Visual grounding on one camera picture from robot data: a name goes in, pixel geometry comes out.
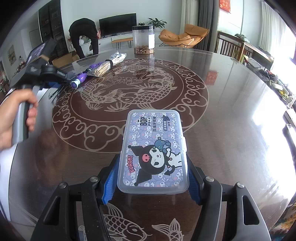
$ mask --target kuromi box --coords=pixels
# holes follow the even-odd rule
[[[175,110],[128,113],[118,188],[133,194],[176,194],[188,189],[186,142]]]

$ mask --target flat screen tv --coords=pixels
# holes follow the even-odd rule
[[[136,13],[117,15],[99,20],[101,35],[112,35],[132,31],[132,26],[137,26]]]

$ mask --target glass tabletop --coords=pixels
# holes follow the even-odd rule
[[[157,48],[148,56],[135,55],[132,49],[120,52],[127,53],[125,61],[105,77],[90,78],[77,90],[64,88],[57,99],[50,98],[56,89],[49,89],[40,100],[36,130],[18,144],[12,163],[11,221],[32,232],[60,182],[84,182],[120,152],[129,110],[154,108],[179,111],[187,154],[194,165],[221,183],[245,184],[271,228],[296,191],[291,185],[296,180],[292,155],[282,131],[286,107],[276,94],[227,56],[171,47]],[[111,54],[78,60],[63,69],[81,72]],[[133,66],[159,68],[173,80],[141,85],[137,81],[147,72],[141,68],[122,72]],[[137,84],[127,91],[130,83]],[[188,191],[154,196],[116,189],[110,203],[122,217],[145,230],[130,233],[127,240],[163,240],[167,237],[157,225],[172,221],[188,239],[201,211]],[[83,225],[78,209],[78,225]],[[222,205],[218,240],[223,235],[225,211]]]

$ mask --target person's hand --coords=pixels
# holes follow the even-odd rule
[[[20,103],[25,101],[33,104],[33,107],[28,111],[26,124],[29,127],[29,131],[34,130],[38,106],[36,96],[30,89],[13,91],[0,106],[0,150],[11,147],[12,124]]]

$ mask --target orange chair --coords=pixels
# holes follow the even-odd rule
[[[185,32],[182,34],[174,34],[169,30],[162,30],[159,39],[163,42],[160,46],[167,44],[169,46],[175,46],[180,48],[192,48],[209,33],[206,28],[186,24]]]

